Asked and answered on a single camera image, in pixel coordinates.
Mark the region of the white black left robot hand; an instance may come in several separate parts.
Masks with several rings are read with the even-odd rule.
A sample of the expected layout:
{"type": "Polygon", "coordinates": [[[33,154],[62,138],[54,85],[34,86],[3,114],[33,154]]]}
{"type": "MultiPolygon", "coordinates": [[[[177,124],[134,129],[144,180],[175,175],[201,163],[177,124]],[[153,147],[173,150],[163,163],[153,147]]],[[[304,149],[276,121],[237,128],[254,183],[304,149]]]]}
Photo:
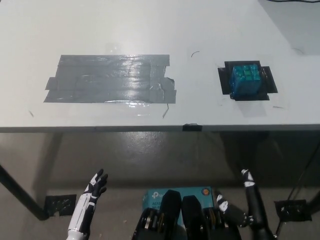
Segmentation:
{"type": "Polygon", "coordinates": [[[77,231],[83,235],[88,234],[98,199],[107,190],[107,181],[108,174],[104,174],[103,169],[100,169],[92,177],[75,206],[68,227],[69,231],[77,231]]]}

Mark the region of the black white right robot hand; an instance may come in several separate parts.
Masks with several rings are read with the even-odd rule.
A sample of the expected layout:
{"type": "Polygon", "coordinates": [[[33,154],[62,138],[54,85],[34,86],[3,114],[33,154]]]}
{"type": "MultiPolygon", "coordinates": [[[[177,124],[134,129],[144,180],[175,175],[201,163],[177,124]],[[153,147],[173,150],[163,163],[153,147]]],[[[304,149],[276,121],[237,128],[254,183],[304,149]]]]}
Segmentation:
{"type": "Polygon", "coordinates": [[[256,182],[248,169],[242,169],[241,175],[247,199],[248,212],[228,201],[219,190],[215,190],[216,203],[223,220],[240,228],[250,227],[254,240],[275,240],[272,233],[265,206],[256,182]]]}

